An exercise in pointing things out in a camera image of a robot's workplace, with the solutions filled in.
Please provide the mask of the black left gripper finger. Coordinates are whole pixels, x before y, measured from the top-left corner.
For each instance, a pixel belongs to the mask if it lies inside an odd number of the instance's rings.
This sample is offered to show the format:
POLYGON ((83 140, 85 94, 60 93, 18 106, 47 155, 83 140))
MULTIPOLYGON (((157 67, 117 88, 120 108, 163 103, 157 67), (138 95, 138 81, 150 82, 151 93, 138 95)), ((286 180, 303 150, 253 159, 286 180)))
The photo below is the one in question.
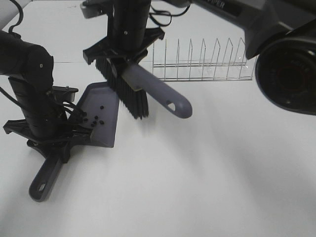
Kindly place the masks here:
POLYGON ((90 138, 92 129, 86 127, 75 127, 73 128, 73 137, 79 138, 90 138))
POLYGON ((69 144, 64 144, 59 147, 58 154, 62 163, 68 163, 71 156, 71 146, 69 144))

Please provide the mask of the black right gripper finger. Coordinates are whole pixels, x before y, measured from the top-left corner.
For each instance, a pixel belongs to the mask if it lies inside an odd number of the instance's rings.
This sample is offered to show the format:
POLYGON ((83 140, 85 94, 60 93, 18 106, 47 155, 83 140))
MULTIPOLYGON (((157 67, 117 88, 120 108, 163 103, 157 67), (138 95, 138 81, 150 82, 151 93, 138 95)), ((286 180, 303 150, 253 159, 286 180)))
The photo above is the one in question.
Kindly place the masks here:
POLYGON ((122 78, 128 63, 124 58, 105 58, 105 79, 110 77, 122 78))

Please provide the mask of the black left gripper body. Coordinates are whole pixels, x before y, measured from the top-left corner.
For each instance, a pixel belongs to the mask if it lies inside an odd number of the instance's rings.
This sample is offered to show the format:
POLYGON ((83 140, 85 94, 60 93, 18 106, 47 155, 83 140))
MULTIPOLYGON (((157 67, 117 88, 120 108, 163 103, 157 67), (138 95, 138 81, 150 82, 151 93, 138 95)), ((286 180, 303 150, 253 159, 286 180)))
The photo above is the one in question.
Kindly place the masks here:
POLYGON ((19 106, 23 119, 8 120, 4 125, 7 134, 16 133, 40 144, 67 141, 73 128, 83 122, 85 112, 73 102, 59 102, 53 87, 37 92, 24 81, 11 81, 15 97, 9 99, 19 106))

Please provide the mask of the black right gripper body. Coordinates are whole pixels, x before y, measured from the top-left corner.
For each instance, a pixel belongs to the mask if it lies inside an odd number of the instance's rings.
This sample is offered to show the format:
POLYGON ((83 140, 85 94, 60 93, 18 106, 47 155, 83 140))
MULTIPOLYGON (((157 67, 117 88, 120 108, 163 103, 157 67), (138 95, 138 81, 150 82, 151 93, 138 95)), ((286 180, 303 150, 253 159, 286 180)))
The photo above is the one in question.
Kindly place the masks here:
POLYGON ((83 58, 91 64, 98 58, 135 59, 165 32, 147 28, 150 0, 113 0, 113 13, 107 15, 107 35, 83 51, 83 58))

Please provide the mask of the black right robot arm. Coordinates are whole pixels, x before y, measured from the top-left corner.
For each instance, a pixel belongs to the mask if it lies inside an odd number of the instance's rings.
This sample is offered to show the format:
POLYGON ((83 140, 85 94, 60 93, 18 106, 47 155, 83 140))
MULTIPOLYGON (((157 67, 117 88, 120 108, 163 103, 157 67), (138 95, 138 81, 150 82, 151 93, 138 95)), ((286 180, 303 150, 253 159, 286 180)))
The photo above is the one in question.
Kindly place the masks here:
MULTIPOLYGON (((257 58, 256 82, 274 105, 294 113, 316 113, 316 3, 313 0, 196 0, 195 5, 244 31, 245 56, 257 58)), ((148 96, 172 113, 189 118, 190 102, 139 65, 148 47, 164 38, 164 24, 147 28, 157 15, 149 0, 86 0, 85 18, 107 15, 107 35, 84 50, 88 64, 107 80, 136 119, 149 115, 148 96)))

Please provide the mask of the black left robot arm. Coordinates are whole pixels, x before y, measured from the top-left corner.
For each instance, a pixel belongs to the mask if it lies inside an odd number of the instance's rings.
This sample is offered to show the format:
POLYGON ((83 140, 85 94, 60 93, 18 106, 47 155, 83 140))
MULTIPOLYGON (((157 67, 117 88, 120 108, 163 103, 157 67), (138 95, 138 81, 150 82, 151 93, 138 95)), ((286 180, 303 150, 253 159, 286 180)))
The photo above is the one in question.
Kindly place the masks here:
POLYGON ((0 91, 24 116, 8 120, 5 132, 26 138, 48 161, 67 163, 71 148, 90 141, 92 130, 83 127, 87 113, 74 104, 78 89, 54 86, 53 69, 54 58, 43 46, 0 32, 0 74, 8 78, 14 96, 0 91))

